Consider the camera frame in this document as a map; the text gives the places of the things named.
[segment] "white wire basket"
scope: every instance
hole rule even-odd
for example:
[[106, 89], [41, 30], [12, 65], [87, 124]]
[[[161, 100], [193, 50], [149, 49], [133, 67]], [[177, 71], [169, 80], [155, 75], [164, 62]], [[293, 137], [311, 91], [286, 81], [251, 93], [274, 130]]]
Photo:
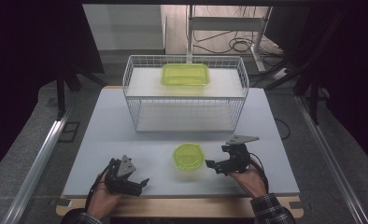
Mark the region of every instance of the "white wire basket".
[[137, 132], [219, 132], [235, 130], [248, 96], [248, 74], [238, 56], [192, 56], [209, 69], [205, 86], [164, 86], [162, 67], [186, 63], [187, 56], [133, 55], [122, 86]]

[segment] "white tabletop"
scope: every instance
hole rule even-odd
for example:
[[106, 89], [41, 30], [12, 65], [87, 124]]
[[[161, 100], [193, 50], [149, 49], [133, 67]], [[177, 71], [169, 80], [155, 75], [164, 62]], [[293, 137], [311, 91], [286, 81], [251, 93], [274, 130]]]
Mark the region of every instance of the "white tabletop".
[[63, 195], [84, 198], [111, 158], [132, 158], [137, 170], [129, 180], [149, 178], [141, 197], [218, 197], [244, 195], [235, 181], [216, 175], [205, 164], [194, 172], [178, 170], [172, 153], [183, 143], [201, 145], [208, 160], [224, 161], [229, 154], [221, 146], [234, 134], [260, 137], [246, 143], [262, 161], [270, 192], [299, 193], [285, 148], [280, 140], [267, 98], [262, 89], [249, 89], [234, 133], [137, 133], [121, 89], [103, 89], [79, 148]]

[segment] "plaid sleeve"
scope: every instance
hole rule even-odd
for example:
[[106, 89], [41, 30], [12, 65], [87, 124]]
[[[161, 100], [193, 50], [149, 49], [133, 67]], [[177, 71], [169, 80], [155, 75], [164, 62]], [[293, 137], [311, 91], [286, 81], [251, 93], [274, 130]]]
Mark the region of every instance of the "plaid sleeve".
[[275, 194], [267, 194], [251, 200], [259, 224], [293, 224], [295, 219], [289, 210], [277, 200]]
[[79, 215], [76, 224], [103, 224], [99, 219], [87, 214], [81, 213]]

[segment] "human hand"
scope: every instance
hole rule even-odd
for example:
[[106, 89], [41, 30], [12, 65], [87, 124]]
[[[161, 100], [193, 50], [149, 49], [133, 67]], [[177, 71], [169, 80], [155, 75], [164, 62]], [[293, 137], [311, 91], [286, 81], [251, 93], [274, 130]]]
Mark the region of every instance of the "human hand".
[[255, 199], [266, 195], [266, 188], [260, 172], [254, 166], [249, 165], [248, 169], [242, 174], [231, 172], [229, 175], [236, 180], [242, 190], [251, 198]]
[[87, 213], [99, 220], [107, 217], [117, 206], [122, 194], [112, 194], [105, 184], [103, 175], [99, 184], [93, 192], [93, 196], [88, 206]]

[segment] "yellow-green bowl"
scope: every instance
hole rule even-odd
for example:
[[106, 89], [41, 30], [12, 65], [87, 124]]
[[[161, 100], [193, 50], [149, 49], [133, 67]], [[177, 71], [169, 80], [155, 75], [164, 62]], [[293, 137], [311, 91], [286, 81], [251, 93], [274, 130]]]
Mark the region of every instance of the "yellow-green bowl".
[[201, 145], [194, 143], [185, 143], [179, 145], [173, 152], [173, 160], [178, 169], [184, 171], [193, 171], [198, 169], [205, 160], [205, 154]]

